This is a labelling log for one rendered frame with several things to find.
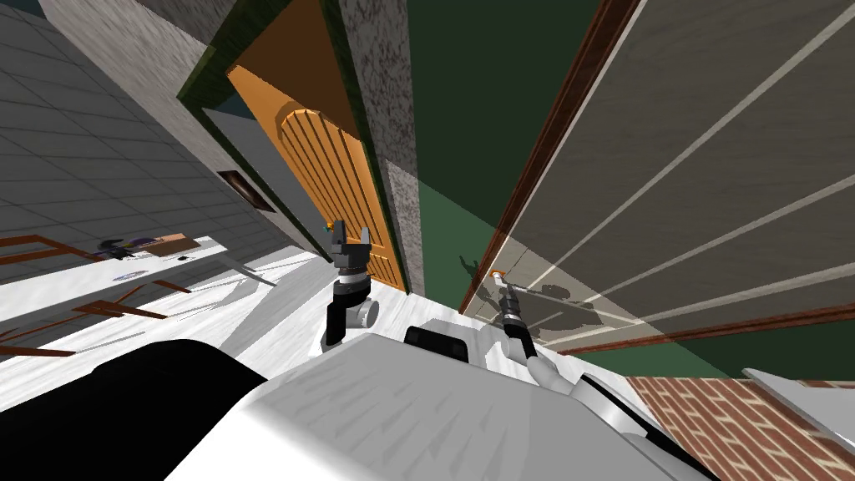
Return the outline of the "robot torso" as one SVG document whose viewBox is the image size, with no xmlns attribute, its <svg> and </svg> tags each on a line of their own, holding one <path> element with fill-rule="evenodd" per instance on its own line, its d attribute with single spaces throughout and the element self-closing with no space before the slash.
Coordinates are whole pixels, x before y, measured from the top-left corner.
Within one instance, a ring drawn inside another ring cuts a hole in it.
<svg viewBox="0 0 855 481">
<path fill-rule="evenodd" d="M 511 340 L 524 382 L 454 337 L 362 334 L 242 398 L 165 481 L 720 481 L 596 376 Z"/>
</svg>

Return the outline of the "white table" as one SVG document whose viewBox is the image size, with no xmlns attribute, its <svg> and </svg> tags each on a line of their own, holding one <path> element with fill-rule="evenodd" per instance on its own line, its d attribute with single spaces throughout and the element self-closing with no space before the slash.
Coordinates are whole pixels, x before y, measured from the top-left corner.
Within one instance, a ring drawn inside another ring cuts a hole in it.
<svg viewBox="0 0 855 481">
<path fill-rule="evenodd" d="M 9 329 L 26 325 L 214 261 L 258 282 L 275 285 L 228 257 L 227 248 L 212 238 L 197 241 L 200 247 L 173 256 L 101 261 L 2 285 L 0 326 Z"/>
</svg>

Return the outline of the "grey panelled door leaf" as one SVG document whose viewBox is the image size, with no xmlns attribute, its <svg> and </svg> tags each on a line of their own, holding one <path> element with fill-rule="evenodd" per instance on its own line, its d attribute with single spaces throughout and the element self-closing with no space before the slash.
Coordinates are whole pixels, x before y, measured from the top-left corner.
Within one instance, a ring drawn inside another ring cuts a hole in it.
<svg viewBox="0 0 855 481">
<path fill-rule="evenodd" d="M 640 0 L 494 267 L 555 351 L 855 302 L 855 0 Z"/>
</svg>

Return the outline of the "orange wooden door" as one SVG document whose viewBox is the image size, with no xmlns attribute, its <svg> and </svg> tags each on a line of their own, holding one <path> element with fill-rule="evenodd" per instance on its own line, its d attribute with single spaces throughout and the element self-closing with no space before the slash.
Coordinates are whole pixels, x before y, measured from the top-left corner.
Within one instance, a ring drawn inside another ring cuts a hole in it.
<svg viewBox="0 0 855 481">
<path fill-rule="evenodd" d="M 237 93 L 328 224 L 344 220 L 347 239 L 372 243 L 369 275 L 398 290 L 402 270 L 362 142 L 241 66 L 228 73 Z"/>
</svg>

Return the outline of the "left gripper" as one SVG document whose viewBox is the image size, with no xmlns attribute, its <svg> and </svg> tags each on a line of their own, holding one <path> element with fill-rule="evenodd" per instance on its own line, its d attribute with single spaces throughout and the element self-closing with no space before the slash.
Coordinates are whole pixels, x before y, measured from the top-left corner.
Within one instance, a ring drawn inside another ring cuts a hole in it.
<svg viewBox="0 0 855 481">
<path fill-rule="evenodd" d="M 366 270 L 372 249 L 369 229 L 362 227 L 360 242 L 358 244 L 347 243 L 347 231 L 344 220 L 334 220 L 330 224 L 330 232 L 334 267 L 350 271 Z"/>
</svg>

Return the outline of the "dark brown wall picture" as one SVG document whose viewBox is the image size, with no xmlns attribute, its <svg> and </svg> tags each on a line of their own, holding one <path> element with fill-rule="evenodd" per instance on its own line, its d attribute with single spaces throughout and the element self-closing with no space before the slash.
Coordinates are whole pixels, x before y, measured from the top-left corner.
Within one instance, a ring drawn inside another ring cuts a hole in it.
<svg viewBox="0 0 855 481">
<path fill-rule="evenodd" d="M 239 171 L 217 171 L 217 175 L 256 210 L 276 213 L 276 209 L 255 190 L 255 187 L 251 185 Z"/>
</svg>

